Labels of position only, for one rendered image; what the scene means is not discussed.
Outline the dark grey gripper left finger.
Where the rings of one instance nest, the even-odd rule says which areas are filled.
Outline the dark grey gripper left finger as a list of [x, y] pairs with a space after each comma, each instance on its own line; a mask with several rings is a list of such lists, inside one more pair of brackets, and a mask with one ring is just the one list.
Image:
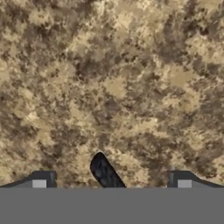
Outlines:
[[23, 188], [55, 188], [57, 175], [55, 171], [34, 171], [25, 178], [0, 185], [0, 188], [6, 187], [23, 187]]

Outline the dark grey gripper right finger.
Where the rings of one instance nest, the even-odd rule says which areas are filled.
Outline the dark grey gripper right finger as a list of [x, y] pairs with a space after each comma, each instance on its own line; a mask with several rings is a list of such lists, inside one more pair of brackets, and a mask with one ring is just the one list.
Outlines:
[[170, 188], [223, 188], [223, 185], [203, 180], [194, 175], [191, 171], [169, 171], [167, 186]]

